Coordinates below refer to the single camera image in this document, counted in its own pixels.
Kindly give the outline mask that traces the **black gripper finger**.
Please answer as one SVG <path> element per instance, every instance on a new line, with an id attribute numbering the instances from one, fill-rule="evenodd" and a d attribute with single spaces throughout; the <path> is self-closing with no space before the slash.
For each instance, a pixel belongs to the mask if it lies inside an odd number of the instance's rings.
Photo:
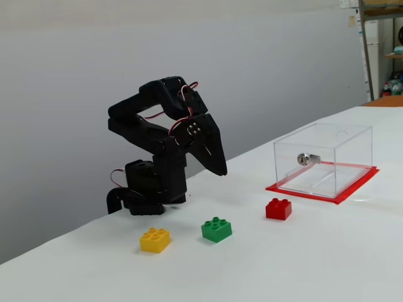
<path id="1" fill-rule="evenodd" d="M 212 130 L 211 134 L 209 134 L 205 141 L 205 148 L 210 154 L 205 167 L 218 176 L 225 176 L 227 174 L 227 164 L 219 129 Z"/>
<path id="2" fill-rule="evenodd" d="M 221 137 L 214 120 L 189 120 L 174 129 L 174 138 L 210 172 L 221 175 Z"/>

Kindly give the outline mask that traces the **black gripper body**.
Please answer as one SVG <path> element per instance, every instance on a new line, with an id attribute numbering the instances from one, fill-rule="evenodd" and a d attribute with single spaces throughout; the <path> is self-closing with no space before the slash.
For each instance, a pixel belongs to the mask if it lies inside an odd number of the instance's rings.
<path id="1" fill-rule="evenodd" d="M 183 122 L 183 137 L 188 141 L 206 141 L 212 130 L 219 128 L 196 91 L 187 91 L 184 97 L 190 113 Z"/>

